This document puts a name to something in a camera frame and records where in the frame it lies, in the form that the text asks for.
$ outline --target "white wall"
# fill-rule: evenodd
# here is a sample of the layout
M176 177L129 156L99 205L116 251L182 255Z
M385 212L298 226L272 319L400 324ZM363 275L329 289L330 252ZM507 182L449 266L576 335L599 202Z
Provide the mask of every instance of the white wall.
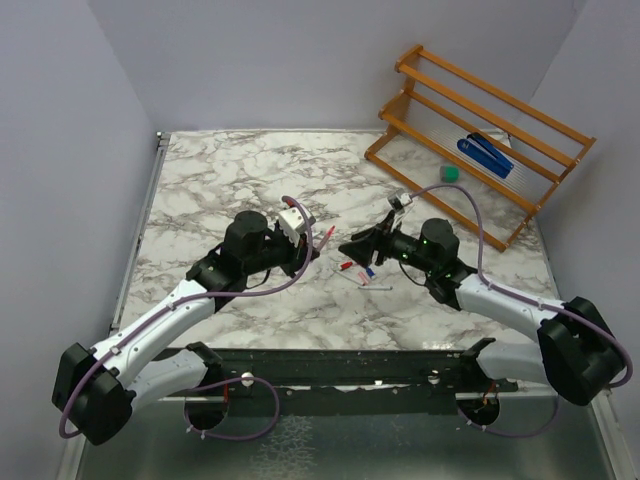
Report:
M590 0L532 105L598 138L540 212L564 298L591 299L640 367L640 4ZM640 374L615 392L640 470Z
M84 0L0 2L0 477L54 478L60 354L107 333L154 128Z
M163 130L382 126L415 43L529 100L584 0L89 0Z

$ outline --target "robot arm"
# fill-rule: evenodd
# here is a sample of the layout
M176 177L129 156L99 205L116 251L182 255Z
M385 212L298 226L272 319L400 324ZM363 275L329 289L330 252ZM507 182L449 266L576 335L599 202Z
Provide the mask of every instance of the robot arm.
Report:
M68 412L78 431L99 445L115 435L135 409L200 385L213 363L210 350L185 349L153 360L182 333L246 290L250 275L279 267L294 277L307 260L317 258L308 238L314 222L300 205L280 212L273 229L258 212L239 213L220 246L197 261L152 310L91 349L76 343L64 352L54 405Z
M375 254L376 265L389 259L410 265L424 272L424 286L439 303L496 320L535 342L485 345L477 363L489 378L548 383L569 402L587 405L622 371L621 353L594 331L613 338L591 302L538 298L487 280L458 258L460 242L448 221L429 219L419 237L411 237L401 232L397 221L409 197L397 194L389 201L394 209L382 222L353 235L339 250L363 267L374 262Z

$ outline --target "black cable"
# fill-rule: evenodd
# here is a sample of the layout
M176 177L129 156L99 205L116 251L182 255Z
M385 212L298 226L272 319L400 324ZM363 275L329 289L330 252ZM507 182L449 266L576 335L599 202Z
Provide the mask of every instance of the black cable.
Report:
M418 285L419 287L424 287L424 283L419 283L418 281L414 280L411 275L409 275L407 273L407 271L404 269L404 267L402 266L402 262L398 262L398 265L400 265L400 270L402 270L402 273L404 273L404 276L407 277L409 280L411 280L413 283L415 283L416 285Z
M265 283L267 283L267 280L269 280L269 275L271 275L271 269L267 270L267 274L264 276L264 278L259 284L254 285L253 287L247 287L246 289L253 290L254 288L258 288L260 285L264 285Z

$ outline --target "wooden frame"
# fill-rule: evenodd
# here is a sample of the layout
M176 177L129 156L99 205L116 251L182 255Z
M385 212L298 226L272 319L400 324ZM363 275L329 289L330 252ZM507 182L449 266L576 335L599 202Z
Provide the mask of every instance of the wooden frame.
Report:
M491 112L490 110L478 105L477 103L469 100L468 98L460 95L455 92L451 88L437 82L433 78L425 75L420 72L416 67L418 62L421 59L428 60L431 63L436 64L438 67L448 71L449 73L456 75L457 77L465 80L466 82L478 87L481 90L493 95L496 98L499 98L503 102L511 105L512 107L520 110L522 113L535 118L541 123L544 123L548 127L556 130L560 134L569 137L574 142L582 145L582 150L575 157L570 157L566 153L559 151L558 149L548 145L544 141L535 136L527 133L521 128L513 125L511 122L508 122L501 118L499 115ZM416 45L415 47L408 50L404 53L396 62L395 70L398 73L402 73L405 75L405 81L400 92L393 97L387 104L385 104L380 110L378 116L380 119L386 121L389 126L387 127L387 131L380 137L373 145L369 147L369 149L365 152L365 158L373 163L375 163L380 168L384 169L388 173L390 173L393 177L400 180L402 183L407 185L412 190L419 190L421 188L420 185L415 183L410 178L403 175L401 172L396 170L394 167L389 165L387 162L382 160L378 156L378 152L393 138L399 133L404 133L409 137L417 140L420 144L424 145L428 149L434 151L435 153L442 156L444 159L450 161L451 163L457 165L459 168L463 169L467 173L473 175L475 178L490 186L494 190L498 191L505 198L510 200L511 202L518 205L522 210L526 212L526 216L524 220L520 223L520 225L514 230L514 232L510 235L509 239L506 242L502 242L498 240L493 235L489 234L486 230L484 232L485 239L497 248L500 251L506 250L509 245L513 243L518 234L522 231L522 229L529 223L529 221L533 218L533 216L540 211L542 206L549 199L551 194L558 188L560 182L562 182L566 176L571 172L576 165L582 160L582 158L586 155L589 149L593 146L596 141L595 138L587 137L586 135L572 129L571 127L551 118L550 116L536 110L535 108L527 105L526 103L518 100L517 98L509 95L508 93L494 87L493 85L488 84L487 82L471 75L470 73L464 71L463 69L452 65L446 60L438 57L437 55L427 51L422 47L422 45ZM437 103L429 100L428 98L420 95L416 91L414 91L416 82L428 87L429 89L435 91L439 95L449 99L450 101L456 103L457 105L463 107L464 109L470 111L474 115L482 118L483 120L495 125L499 129L508 133L511 137L520 140L521 142L529 145L534 148L538 152L544 154L546 157L552 159L557 164L563 167L563 171L560 174L556 174L549 169L545 168L543 165L540 165L538 162L530 159L526 155L521 152L514 150L513 148L504 145L503 143L485 135L487 141L489 141L492 145L494 145L497 149L501 150L506 155L510 156L517 162L519 162L524 167L531 170L534 174L540 175L551 182L551 187L542 195L542 197L537 200L535 203L532 203L529 199L523 197L518 192L509 188L504 183L497 181L491 175L488 175L486 171L481 170L481 168L474 167L471 163L463 160L461 157L454 154L451 150L444 148L439 145L437 142L432 140L425 135L424 133L418 131L416 128L409 125L406 121L407 112L409 106L412 101L429 108L440 116L446 118L451 123L457 125L458 127L466 130L467 132L479 132L480 130L473 126L466 120L463 120L459 116L454 113L448 111L446 108L438 105ZM432 195L430 193L426 193L423 195L425 199L429 202L433 203L453 218L461 222L471 231L479 234L479 228L474 222L464 216L462 213L458 212L455 208L451 207L447 203L443 202L441 199Z

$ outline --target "green block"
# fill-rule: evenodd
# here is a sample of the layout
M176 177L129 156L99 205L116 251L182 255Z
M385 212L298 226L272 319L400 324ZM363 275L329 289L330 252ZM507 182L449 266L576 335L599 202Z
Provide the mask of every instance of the green block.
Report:
M455 182L460 176L458 167L452 167L449 165L443 165L440 167L440 180L446 183Z

